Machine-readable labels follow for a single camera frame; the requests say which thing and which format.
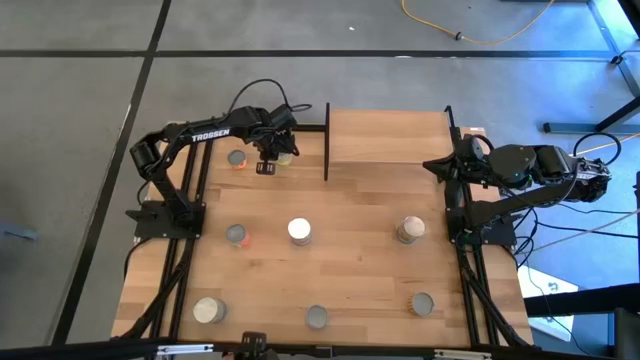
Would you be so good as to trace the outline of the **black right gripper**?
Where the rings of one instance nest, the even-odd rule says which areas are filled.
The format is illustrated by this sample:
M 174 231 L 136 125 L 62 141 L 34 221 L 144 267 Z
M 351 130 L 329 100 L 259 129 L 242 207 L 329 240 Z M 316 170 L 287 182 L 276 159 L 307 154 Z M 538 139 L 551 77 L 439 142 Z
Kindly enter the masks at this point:
M 444 158 L 423 162 L 423 168 L 434 174 L 438 183 L 457 180 L 459 176 L 457 165 L 458 158 L 454 153 Z M 489 183 L 489 164 L 485 155 L 463 159 L 461 165 L 461 175 L 465 181 L 476 184 Z

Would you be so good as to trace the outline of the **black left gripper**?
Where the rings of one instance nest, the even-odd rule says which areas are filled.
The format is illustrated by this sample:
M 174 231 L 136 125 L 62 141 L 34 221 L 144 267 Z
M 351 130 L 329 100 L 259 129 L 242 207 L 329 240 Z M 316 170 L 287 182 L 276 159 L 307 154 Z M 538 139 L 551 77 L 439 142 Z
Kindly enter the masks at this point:
M 254 132 L 254 146 L 260 153 L 261 160 L 277 160 L 281 153 L 290 153 L 299 156 L 300 152 L 294 142 L 289 143 L 288 130 L 275 130 L 259 128 Z M 259 175 L 274 175 L 276 164 L 262 161 L 256 164 L 256 173 Z

